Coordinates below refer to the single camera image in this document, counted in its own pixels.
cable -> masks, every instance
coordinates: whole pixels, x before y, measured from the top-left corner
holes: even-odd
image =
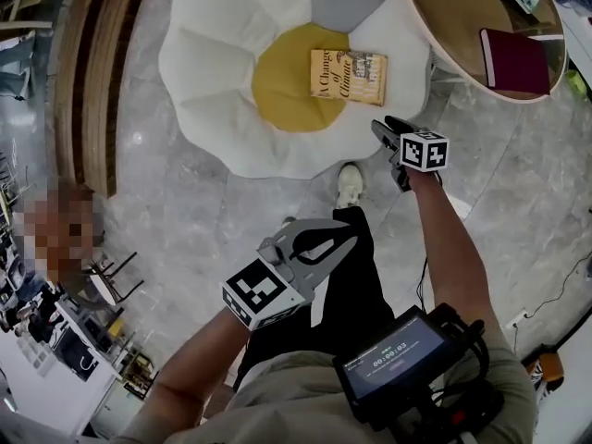
[[[449,385],[447,387],[433,391],[432,395],[440,393],[440,395],[434,400],[434,402],[442,401],[444,398],[452,395],[461,394],[468,388],[470,388],[471,385],[481,380],[484,380],[487,376],[487,372],[489,370],[489,350],[487,349],[487,345],[485,344],[483,339],[479,338],[475,344],[469,347],[469,349],[473,352],[473,354],[479,361],[479,375],[477,375],[475,378],[471,378],[468,381],[462,383],[455,383],[454,385]]]
[[[514,334],[514,355],[515,355],[516,354],[516,346],[518,345],[518,326],[515,324],[513,326],[516,329],[516,333]]]
[[[419,279],[419,283],[417,283],[417,288],[415,288],[415,294],[419,298],[419,302],[422,306],[422,312],[426,312],[426,304],[424,303],[424,279],[426,279],[426,270],[427,270],[427,257],[424,260],[424,268],[422,269],[422,276]]]
[[[570,271],[567,275],[567,277],[565,277],[565,279],[563,280],[563,284],[561,285],[561,292],[559,293],[559,296],[557,298],[553,298],[552,300],[547,300],[542,302],[532,314],[527,314],[524,316],[525,319],[532,319],[533,317],[535,317],[535,314],[538,313],[538,311],[540,310],[540,308],[542,308],[545,304],[549,304],[550,302],[556,302],[558,300],[561,299],[561,296],[563,296],[563,293],[565,292],[565,285],[567,284],[567,280],[570,278],[570,276],[574,273],[575,269],[585,260],[587,260],[588,258],[590,258],[592,256],[592,252],[590,252],[588,255],[586,255],[584,258],[580,258],[575,265],[572,268],[572,271]]]

white sneaker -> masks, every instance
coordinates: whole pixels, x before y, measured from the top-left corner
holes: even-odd
[[[348,163],[341,169],[337,186],[339,191],[338,209],[360,205],[360,196],[364,192],[364,179],[362,172],[354,163]]]

forearm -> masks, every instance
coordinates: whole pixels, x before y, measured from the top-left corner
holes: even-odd
[[[249,337],[224,308],[165,364],[142,412],[165,419],[176,431],[194,426]]]
[[[415,188],[435,304],[454,307],[466,322],[497,324],[481,257],[435,177]]]

wooden wall panel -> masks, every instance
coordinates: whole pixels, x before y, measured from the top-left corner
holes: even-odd
[[[110,197],[116,192],[119,88],[133,23],[142,0],[104,0],[84,78],[82,166],[85,184]]]
[[[103,0],[72,0],[55,79],[55,149],[60,176],[84,181],[82,106],[84,77]]]

timer display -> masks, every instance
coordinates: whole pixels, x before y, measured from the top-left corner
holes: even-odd
[[[359,399],[388,384],[443,343],[444,339],[416,316],[343,368]]]

